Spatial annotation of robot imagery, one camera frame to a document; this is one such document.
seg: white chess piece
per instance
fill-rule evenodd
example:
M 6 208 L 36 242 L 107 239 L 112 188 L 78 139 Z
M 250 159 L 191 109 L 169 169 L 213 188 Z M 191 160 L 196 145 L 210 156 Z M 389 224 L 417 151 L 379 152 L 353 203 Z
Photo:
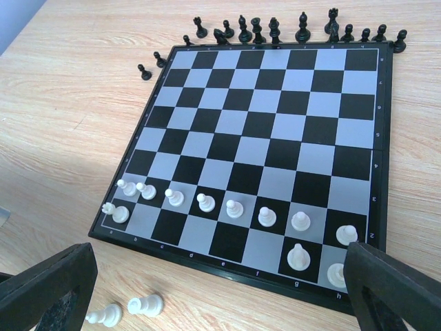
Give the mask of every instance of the white chess piece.
M 168 188 L 165 190 L 165 196 L 168 198 L 168 202 L 173 207 L 179 207 L 184 203 L 184 194 L 179 191 L 173 191 L 172 189 Z
M 157 294 L 145 298 L 133 298 L 127 304 L 127 309 L 132 315 L 144 314 L 148 317 L 158 316 L 164 308 L 164 301 Z
M 262 207 L 259 210 L 258 221 L 262 226 L 268 228 L 273 226 L 277 220 L 276 213 L 267 207 Z
M 341 263 L 335 263 L 328 268 L 328 280 L 336 288 L 346 287 L 345 277 L 343 276 L 343 266 Z
M 348 246 L 353 241 L 357 241 L 357 229 L 353 225 L 340 226 L 337 229 L 336 237 L 339 243 Z
M 309 253 L 299 243 L 289 251 L 287 260 L 289 266 L 297 271 L 306 270 L 311 263 Z
M 123 189 L 124 195 L 127 195 L 128 197 L 133 197 L 137 192 L 135 183 L 128 183 L 124 179 L 120 179 L 116 184 L 119 188 Z
M 199 202 L 199 208 L 203 212 L 211 212 L 214 209 L 216 203 L 214 202 L 213 197 L 209 195 L 205 195 L 203 193 L 199 193 L 196 197 L 196 200 Z
M 156 188 L 154 188 L 153 185 L 137 183 L 136 189 L 141 192 L 141 195 L 145 200 L 152 200 L 156 196 Z
M 119 305 L 111 304 L 103 310 L 97 310 L 96 312 L 90 312 L 85 316 L 85 320 L 90 324 L 102 323 L 108 328 L 113 328 L 119 323 L 123 316 L 123 310 Z
M 297 231 L 308 230 L 311 225 L 311 219 L 304 212 L 297 212 L 291 219 L 291 224 Z
M 129 210 L 126 207 L 120 205 L 116 208 L 115 205 L 110 202 L 104 203 L 101 211 L 104 214 L 112 215 L 112 219 L 115 223 L 124 223 L 130 216 Z
M 227 201 L 227 215 L 232 219 L 237 219 L 243 214 L 243 205 L 234 200 Z

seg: chess piece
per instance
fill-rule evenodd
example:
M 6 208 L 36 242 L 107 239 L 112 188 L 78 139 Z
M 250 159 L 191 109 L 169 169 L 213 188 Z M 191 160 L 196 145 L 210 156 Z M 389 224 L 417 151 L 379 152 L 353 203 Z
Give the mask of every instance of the chess piece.
M 300 21 L 300 24 L 298 25 L 300 30 L 296 32 L 296 40 L 298 43 L 306 43 L 309 38 L 311 38 L 311 32 L 306 29 L 308 25 L 308 16 L 305 14 L 305 12 L 302 12 L 298 20 Z

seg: table surface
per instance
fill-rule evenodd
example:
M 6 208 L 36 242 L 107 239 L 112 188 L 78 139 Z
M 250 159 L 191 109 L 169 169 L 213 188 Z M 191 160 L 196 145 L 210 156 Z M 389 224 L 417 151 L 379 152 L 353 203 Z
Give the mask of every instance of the table surface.
M 234 283 L 87 236 L 160 69 L 183 34 L 214 43 L 229 19 L 272 16 L 295 41 L 308 14 L 324 41 L 328 1 L 48 0 L 0 59 L 0 271 L 16 274 L 74 243 L 92 242 L 99 275 L 90 309 L 124 307 L 115 330 L 357 330 L 355 317 Z M 438 1 L 334 1 L 347 23 L 388 39 L 409 31 L 394 56 L 387 253 L 441 281 L 441 7 Z M 197 40 L 195 15 L 210 35 Z M 269 29 L 263 23 L 263 34 Z M 153 79 L 143 81 L 143 63 Z M 165 300 L 155 319 L 131 316 L 132 297 Z M 85 324 L 84 330 L 102 330 Z

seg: wooden table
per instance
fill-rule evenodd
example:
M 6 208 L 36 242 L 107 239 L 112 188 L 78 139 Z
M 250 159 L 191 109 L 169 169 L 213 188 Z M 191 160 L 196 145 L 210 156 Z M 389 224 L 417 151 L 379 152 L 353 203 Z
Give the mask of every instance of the wooden table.
M 125 310 L 115 330 L 357 330 L 354 317 L 87 236 L 160 72 L 153 51 L 166 56 L 183 34 L 202 43 L 195 15 L 211 31 L 204 43 L 223 19 L 237 33 L 239 14 L 275 16 L 280 38 L 294 41 L 304 10 L 311 40 L 324 41 L 331 5 L 357 37 L 381 23 L 388 39 L 409 31 L 393 61 L 387 253 L 441 280 L 441 8 L 423 0 L 48 0 L 0 58 L 0 205 L 12 212 L 0 228 L 0 270 L 16 274 L 91 241 L 99 275 L 90 309 L 153 292 L 165 299 L 159 317 Z M 138 63 L 154 78 L 142 81 Z

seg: white pawn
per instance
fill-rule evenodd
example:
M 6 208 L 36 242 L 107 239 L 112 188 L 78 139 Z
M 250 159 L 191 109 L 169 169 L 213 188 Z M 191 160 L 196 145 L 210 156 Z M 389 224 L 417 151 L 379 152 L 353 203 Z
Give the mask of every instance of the white pawn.
M 214 206 L 216 205 L 216 202 L 214 202 L 213 197 L 209 195 L 205 195 L 203 193 L 199 193 L 196 197 L 196 200 L 199 202 L 199 208 L 203 212 L 211 212 L 214 209 Z
M 227 201 L 227 215 L 232 219 L 237 219 L 243 214 L 243 205 L 234 200 Z
M 336 237 L 339 243 L 348 246 L 350 243 L 357 241 L 357 229 L 352 225 L 340 226 L 337 229 Z
M 137 183 L 136 189 L 141 192 L 141 195 L 145 200 L 152 200 L 156 196 L 156 188 L 154 188 L 153 185 Z
M 164 308 L 164 301 L 157 294 L 145 298 L 133 298 L 127 304 L 127 309 L 132 315 L 144 314 L 148 317 L 158 316 Z
M 102 323 L 108 328 L 113 328 L 119 323 L 123 316 L 123 310 L 119 305 L 111 304 L 103 310 L 97 310 L 96 312 L 90 312 L 85 316 L 85 320 L 90 324 Z
M 304 212 L 297 212 L 291 219 L 291 224 L 297 231 L 308 230 L 311 225 L 311 219 Z
M 277 220 L 276 213 L 267 207 L 262 207 L 259 210 L 258 221 L 262 226 L 268 228 L 273 226 Z
M 135 183 L 128 183 L 124 179 L 120 179 L 116 182 L 119 188 L 123 189 L 124 195 L 128 197 L 133 197 L 136 194 L 136 185 Z
M 165 190 L 165 196 L 168 198 L 168 202 L 173 207 L 179 207 L 184 203 L 184 194 L 179 191 L 173 191 L 172 189 L 168 188 Z

